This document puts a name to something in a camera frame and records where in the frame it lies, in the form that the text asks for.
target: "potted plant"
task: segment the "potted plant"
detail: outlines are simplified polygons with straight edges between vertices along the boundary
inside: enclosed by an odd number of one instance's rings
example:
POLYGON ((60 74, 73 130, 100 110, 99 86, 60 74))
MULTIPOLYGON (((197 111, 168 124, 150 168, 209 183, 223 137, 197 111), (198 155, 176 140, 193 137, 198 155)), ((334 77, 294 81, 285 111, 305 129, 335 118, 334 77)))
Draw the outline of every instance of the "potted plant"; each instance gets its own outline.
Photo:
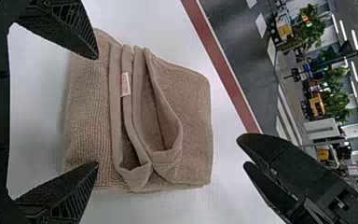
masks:
POLYGON ((325 115, 335 118, 337 121, 345 121, 351 114, 351 111, 346 107, 349 102, 350 98, 345 92, 324 93, 325 115))
POLYGON ((293 26, 294 37, 288 38, 287 43, 277 47, 277 50, 287 52, 302 47, 307 51, 313 45, 317 48, 322 45, 322 35, 326 25, 318 17, 317 9, 318 5, 308 4, 299 10, 298 21, 293 26))
POLYGON ((333 68, 327 71, 324 76, 324 82, 330 88, 330 91, 324 91, 325 115, 335 118, 337 121, 345 121, 351 114, 347 108, 350 98, 347 93, 341 92, 343 86, 341 79, 349 74, 350 69, 344 67, 333 68))

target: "yellow sign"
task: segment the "yellow sign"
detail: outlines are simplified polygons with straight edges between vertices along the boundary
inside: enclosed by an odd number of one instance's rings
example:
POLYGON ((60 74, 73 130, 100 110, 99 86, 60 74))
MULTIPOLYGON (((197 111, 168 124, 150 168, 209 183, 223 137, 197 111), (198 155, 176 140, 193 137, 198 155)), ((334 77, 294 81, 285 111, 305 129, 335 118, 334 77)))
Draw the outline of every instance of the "yellow sign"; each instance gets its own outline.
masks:
POLYGON ((318 161, 328 161, 328 155, 328 149, 319 149, 317 153, 318 161))

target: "gray floor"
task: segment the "gray floor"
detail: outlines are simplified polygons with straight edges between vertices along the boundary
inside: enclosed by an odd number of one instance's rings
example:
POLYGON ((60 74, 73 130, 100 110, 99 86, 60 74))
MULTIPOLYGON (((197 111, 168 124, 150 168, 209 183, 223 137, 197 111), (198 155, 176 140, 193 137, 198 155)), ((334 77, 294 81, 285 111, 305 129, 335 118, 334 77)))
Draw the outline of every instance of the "gray floor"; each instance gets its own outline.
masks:
POLYGON ((302 95, 301 85, 290 80, 284 82, 281 77, 287 70, 273 65, 286 63, 290 72, 290 61, 294 59, 276 57, 272 62, 268 54, 269 32, 260 36, 255 23, 260 13, 268 23, 271 10, 275 10, 269 1, 257 1, 252 8, 246 1, 237 0, 200 0, 200 3, 263 133, 286 137, 296 145, 309 143, 302 132, 305 119, 298 99, 302 95))
POLYGON ((267 54, 269 34, 263 38, 255 20, 270 14, 267 0, 250 9, 246 1, 201 0, 209 22, 234 70, 264 133, 276 135, 278 79, 267 54))

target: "towel fold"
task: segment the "towel fold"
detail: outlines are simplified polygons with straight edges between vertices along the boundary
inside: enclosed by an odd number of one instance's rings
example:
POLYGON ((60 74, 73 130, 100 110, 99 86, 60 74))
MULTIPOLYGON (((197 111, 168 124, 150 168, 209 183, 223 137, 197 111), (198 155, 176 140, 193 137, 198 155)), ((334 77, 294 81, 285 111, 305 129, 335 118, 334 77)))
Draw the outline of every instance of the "towel fold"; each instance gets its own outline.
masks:
POLYGON ((64 170, 97 161, 95 187, 124 192, 209 184, 213 131, 207 78, 150 49, 94 33, 99 60, 72 54, 64 170))

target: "red stripe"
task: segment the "red stripe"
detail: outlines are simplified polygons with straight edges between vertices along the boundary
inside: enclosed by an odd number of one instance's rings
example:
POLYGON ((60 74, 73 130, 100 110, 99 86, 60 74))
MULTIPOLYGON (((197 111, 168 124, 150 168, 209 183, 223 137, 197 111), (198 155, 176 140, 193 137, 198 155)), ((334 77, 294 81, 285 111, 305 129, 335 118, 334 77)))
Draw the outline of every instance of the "red stripe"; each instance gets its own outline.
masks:
POLYGON ((205 47, 217 74, 223 82, 223 85, 231 98, 232 103, 240 115, 243 125, 248 133, 260 133, 257 128, 256 121, 252 116, 249 106, 241 94, 240 87, 234 79, 234 74, 231 73, 223 52, 220 50, 213 33, 205 20, 202 11, 200 10, 197 0, 182 0, 188 17, 194 25, 200 40, 205 47))

